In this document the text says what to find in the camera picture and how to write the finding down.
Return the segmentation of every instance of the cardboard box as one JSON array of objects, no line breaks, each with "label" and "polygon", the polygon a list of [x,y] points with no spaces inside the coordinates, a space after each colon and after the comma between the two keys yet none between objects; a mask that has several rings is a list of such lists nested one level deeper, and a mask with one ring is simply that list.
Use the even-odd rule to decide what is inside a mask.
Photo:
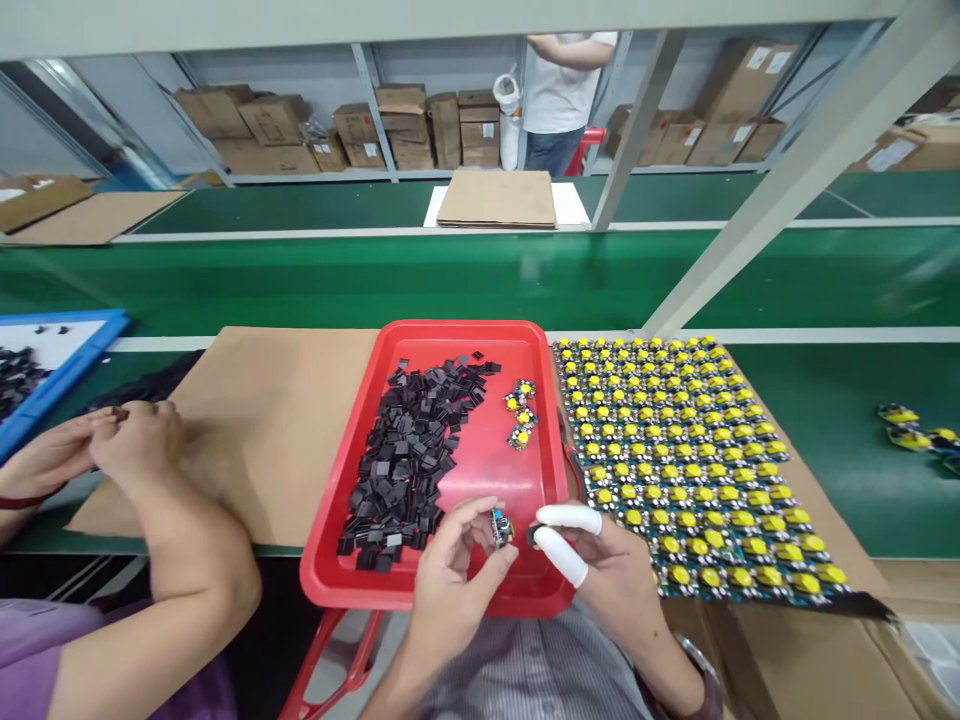
[{"label": "cardboard box", "polygon": [[427,115],[433,122],[437,166],[443,170],[460,167],[460,104],[455,93],[440,93],[427,99]]},{"label": "cardboard box", "polygon": [[460,123],[460,142],[466,148],[500,147],[500,121]]},{"label": "cardboard box", "polygon": [[340,135],[336,130],[331,131],[326,140],[314,140],[313,157],[320,166],[321,172],[343,172],[350,166],[347,153],[343,149]]},{"label": "cardboard box", "polygon": [[310,117],[310,107],[299,95],[270,95],[241,105],[240,115],[264,147],[301,145],[300,123]]},{"label": "cardboard box", "polygon": [[500,167],[500,146],[497,147],[464,147],[464,167]]},{"label": "cardboard box", "polygon": [[313,151],[304,145],[263,147],[256,140],[215,140],[234,175],[315,175],[320,172]]},{"label": "cardboard box", "polygon": [[752,118],[760,112],[797,47],[765,40],[728,41],[700,92],[694,113],[708,122]]},{"label": "cardboard box", "polygon": [[461,90],[457,95],[460,122],[493,122],[500,119],[500,104],[492,90]]},{"label": "cardboard box", "polygon": [[93,195],[93,189],[73,175],[17,175],[0,180],[2,190],[23,191],[22,195],[0,202],[0,232],[4,233],[53,215]]},{"label": "cardboard box", "polygon": [[743,150],[737,155],[736,162],[760,162],[777,144],[777,140],[783,135],[786,127],[779,120],[773,118],[758,118],[758,124],[750,139],[743,146]]},{"label": "cardboard box", "polygon": [[333,122],[344,145],[348,143],[375,143],[377,127],[373,124],[370,106],[366,103],[341,105],[333,111]]},{"label": "cardboard box", "polygon": [[730,165],[737,159],[756,127],[756,123],[752,122],[707,123],[685,164]]},{"label": "cardboard box", "polygon": [[426,86],[422,83],[383,83],[377,88],[377,107],[381,113],[424,115],[426,106]]},{"label": "cardboard box", "polygon": [[343,143],[343,149],[350,159],[353,167],[362,168],[386,168],[387,163],[383,159],[383,153],[380,152],[380,144],[376,142],[367,143]]},{"label": "cardboard box", "polygon": [[249,85],[177,90],[173,99],[205,138],[219,140],[253,137],[238,109],[253,100],[253,91]]}]

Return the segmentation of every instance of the white label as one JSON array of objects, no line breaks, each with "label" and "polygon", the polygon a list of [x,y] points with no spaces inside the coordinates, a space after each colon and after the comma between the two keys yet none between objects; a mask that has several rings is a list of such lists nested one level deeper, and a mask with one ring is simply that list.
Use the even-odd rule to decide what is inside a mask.
[{"label": "white label", "polygon": [[790,53],[774,53],[773,60],[770,61],[770,67],[767,68],[767,75],[776,75],[783,70],[783,66],[790,59]]},{"label": "white label", "polygon": [[750,58],[747,62],[748,70],[759,70],[760,66],[763,65],[763,61],[767,59],[767,55],[770,54],[770,48],[757,48],[753,51],[753,57]]},{"label": "white label", "polygon": [[747,139],[747,135],[750,134],[750,131],[753,130],[753,125],[741,125],[737,128],[737,134],[733,136],[733,143],[741,143]]},{"label": "white label", "polygon": [[697,141],[697,138],[700,137],[701,132],[703,132],[703,128],[694,128],[690,131],[690,134],[687,135],[687,139],[683,144],[686,147],[690,147]]}]

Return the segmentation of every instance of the yellow component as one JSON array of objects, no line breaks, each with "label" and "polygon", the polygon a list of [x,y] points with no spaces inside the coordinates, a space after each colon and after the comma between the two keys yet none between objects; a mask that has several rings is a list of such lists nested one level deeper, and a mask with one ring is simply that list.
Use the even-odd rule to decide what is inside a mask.
[{"label": "yellow component", "polygon": [[793,490],[786,485],[773,485],[770,488],[770,497],[776,500],[789,500],[793,497]]},{"label": "yellow component", "polygon": [[670,577],[678,585],[690,584],[690,573],[683,565],[674,565],[670,568]]},{"label": "yellow component", "polygon": [[704,568],[700,571],[700,580],[707,587],[720,587],[720,573],[713,568]]},{"label": "yellow component", "polygon": [[809,593],[810,595],[819,595],[820,590],[820,581],[817,580],[813,575],[808,573],[797,573],[791,580],[793,581],[793,586],[800,592]]},{"label": "yellow component", "polygon": [[710,552],[710,546],[700,538],[694,538],[691,540],[689,543],[687,543],[687,547],[694,555],[706,555],[708,552]]},{"label": "yellow component", "polygon": [[810,522],[810,513],[803,508],[788,508],[783,513],[783,517],[792,525],[805,525]]},{"label": "yellow component", "polygon": [[740,527],[753,527],[753,515],[746,510],[736,510],[730,513],[730,522]]},{"label": "yellow component", "polygon": [[747,502],[751,505],[769,505],[770,496],[763,490],[753,490],[747,493]]},{"label": "yellow component", "polygon": [[757,463],[757,475],[760,477],[776,477],[779,472],[776,463]]},{"label": "yellow component", "polygon": [[777,551],[777,557],[787,562],[803,562],[803,553],[793,543],[775,543],[774,549]]},{"label": "yellow component", "polygon": [[730,570],[730,582],[740,587],[753,587],[753,575],[746,568],[732,568]]},{"label": "yellow component", "polygon": [[740,547],[748,555],[766,555],[767,544],[760,538],[744,538],[740,541]]},{"label": "yellow component", "polygon": [[847,574],[836,565],[817,565],[815,566],[817,575],[824,582],[843,585],[847,582]]},{"label": "yellow component", "polygon": [[764,515],[760,523],[767,532],[784,532],[787,529],[787,524],[779,515]]},{"label": "yellow component", "polygon": [[798,540],[806,552],[826,552],[827,546],[819,535],[801,535]]},{"label": "yellow component", "polygon": [[775,567],[764,565],[757,568],[757,580],[769,587],[780,587],[783,585],[783,575]]}]

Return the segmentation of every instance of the yellow led module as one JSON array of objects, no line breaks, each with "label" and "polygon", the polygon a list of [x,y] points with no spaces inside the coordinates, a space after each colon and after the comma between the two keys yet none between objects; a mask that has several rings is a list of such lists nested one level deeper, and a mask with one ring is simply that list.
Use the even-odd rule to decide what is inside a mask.
[{"label": "yellow led module", "polygon": [[730,568],[727,571],[730,582],[739,587],[753,587],[753,575],[746,568]]},{"label": "yellow led module", "polygon": [[783,585],[783,575],[775,567],[769,565],[757,568],[757,580],[768,587],[781,587]]},{"label": "yellow led module", "polygon": [[790,580],[793,586],[800,592],[807,593],[808,595],[819,595],[822,592],[820,589],[820,581],[808,573],[796,573]]},{"label": "yellow led module", "polygon": [[777,557],[787,562],[803,562],[803,553],[793,543],[774,543]]}]

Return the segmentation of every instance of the cardboard sheet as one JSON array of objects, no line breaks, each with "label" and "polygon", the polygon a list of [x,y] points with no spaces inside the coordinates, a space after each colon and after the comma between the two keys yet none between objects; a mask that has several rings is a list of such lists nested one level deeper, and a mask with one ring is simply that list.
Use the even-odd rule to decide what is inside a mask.
[{"label": "cardboard sheet", "polygon": [[100,193],[7,237],[7,245],[106,245],[186,194]]},{"label": "cardboard sheet", "polygon": [[[226,327],[173,393],[184,470],[254,542],[306,542],[377,333]],[[142,534],[110,480],[67,529]]]},{"label": "cardboard sheet", "polygon": [[557,226],[550,190],[543,171],[471,172],[458,170],[450,180],[437,223],[450,227]]}]

